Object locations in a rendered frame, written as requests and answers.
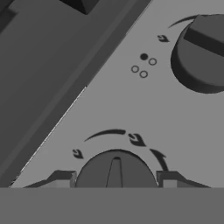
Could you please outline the dark grey stove knob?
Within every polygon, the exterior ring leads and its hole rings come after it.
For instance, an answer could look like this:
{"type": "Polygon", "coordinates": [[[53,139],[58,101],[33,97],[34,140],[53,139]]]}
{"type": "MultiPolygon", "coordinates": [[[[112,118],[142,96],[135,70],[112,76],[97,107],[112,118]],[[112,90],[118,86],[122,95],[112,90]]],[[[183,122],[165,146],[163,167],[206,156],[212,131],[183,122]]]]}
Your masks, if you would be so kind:
{"type": "Polygon", "coordinates": [[[128,150],[107,150],[90,158],[77,177],[79,188],[157,188],[149,166],[128,150]]]}
{"type": "Polygon", "coordinates": [[[193,92],[224,92],[224,14],[199,14],[183,29],[171,51],[171,70],[193,92]]]}

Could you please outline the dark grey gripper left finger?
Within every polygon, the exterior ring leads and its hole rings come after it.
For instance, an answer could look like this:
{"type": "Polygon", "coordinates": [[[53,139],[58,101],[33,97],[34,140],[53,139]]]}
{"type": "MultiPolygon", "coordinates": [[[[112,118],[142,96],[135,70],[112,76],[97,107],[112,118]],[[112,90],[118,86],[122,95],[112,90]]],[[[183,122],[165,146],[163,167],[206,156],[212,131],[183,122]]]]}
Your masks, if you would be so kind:
{"type": "Polygon", "coordinates": [[[56,170],[48,178],[27,185],[26,188],[73,188],[76,178],[76,171],[56,170]]]}

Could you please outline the grey stove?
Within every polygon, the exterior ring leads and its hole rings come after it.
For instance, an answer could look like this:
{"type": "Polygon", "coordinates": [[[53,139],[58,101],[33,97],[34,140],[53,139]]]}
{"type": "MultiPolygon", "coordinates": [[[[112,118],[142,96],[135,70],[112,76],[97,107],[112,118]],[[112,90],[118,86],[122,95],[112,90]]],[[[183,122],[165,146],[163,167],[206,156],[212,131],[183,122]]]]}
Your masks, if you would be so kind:
{"type": "Polygon", "coordinates": [[[224,92],[183,86],[172,49],[224,0],[0,0],[0,187],[109,150],[224,188],[224,92]]]}

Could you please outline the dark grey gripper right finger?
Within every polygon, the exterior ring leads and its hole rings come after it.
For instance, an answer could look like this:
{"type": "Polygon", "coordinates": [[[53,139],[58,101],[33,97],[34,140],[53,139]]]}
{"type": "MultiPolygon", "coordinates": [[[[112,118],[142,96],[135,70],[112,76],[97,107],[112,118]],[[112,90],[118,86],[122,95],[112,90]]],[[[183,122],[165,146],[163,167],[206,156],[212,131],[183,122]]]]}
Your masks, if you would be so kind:
{"type": "Polygon", "coordinates": [[[157,171],[157,182],[158,186],[162,188],[208,188],[208,185],[203,185],[201,183],[185,178],[178,171],[157,171]]]}

